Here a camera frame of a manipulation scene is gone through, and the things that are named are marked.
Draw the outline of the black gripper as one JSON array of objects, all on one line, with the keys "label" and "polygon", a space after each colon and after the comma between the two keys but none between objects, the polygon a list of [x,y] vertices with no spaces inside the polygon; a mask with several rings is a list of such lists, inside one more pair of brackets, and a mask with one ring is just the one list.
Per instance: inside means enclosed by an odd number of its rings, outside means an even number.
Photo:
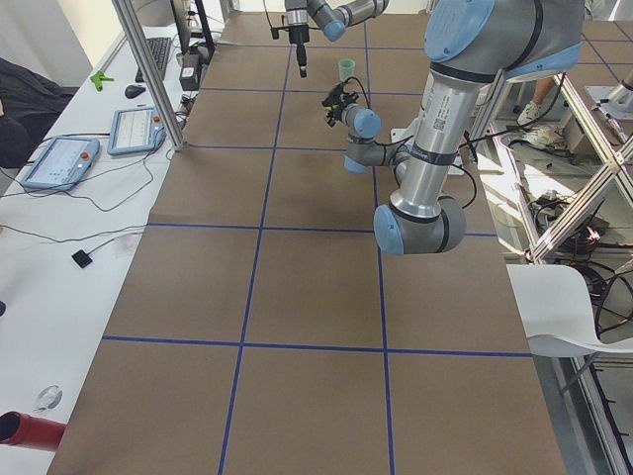
[{"label": "black gripper", "polygon": [[309,41],[310,27],[308,24],[291,24],[289,26],[289,42],[291,45],[296,45],[296,59],[301,78],[306,78],[308,75],[308,58],[305,44]]},{"label": "black gripper", "polygon": [[357,103],[357,94],[356,93],[340,93],[336,94],[331,98],[331,104],[329,106],[329,111],[325,114],[325,121],[330,126],[333,127],[337,119],[342,117],[342,112],[346,107],[351,104]]}]

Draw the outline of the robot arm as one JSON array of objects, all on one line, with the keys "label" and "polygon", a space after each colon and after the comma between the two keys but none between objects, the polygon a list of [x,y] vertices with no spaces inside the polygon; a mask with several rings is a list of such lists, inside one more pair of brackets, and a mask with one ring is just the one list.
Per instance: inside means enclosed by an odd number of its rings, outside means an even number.
[{"label": "robot arm", "polygon": [[348,128],[345,167],[391,166],[400,187],[374,214],[379,248],[389,254],[439,253],[462,240],[462,206],[443,194],[449,168],[481,88],[502,74],[534,80],[571,69],[579,60],[582,1],[442,1],[424,35],[430,60],[410,148],[380,146],[381,120],[337,84],[323,100],[329,125]]},{"label": "robot arm", "polygon": [[284,2],[288,20],[288,37],[296,46],[299,74],[308,75],[306,44],[310,41],[309,18],[330,41],[339,40],[348,28],[382,15],[389,6],[388,0],[357,0],[332,8],[325,0],[288,0]]}]

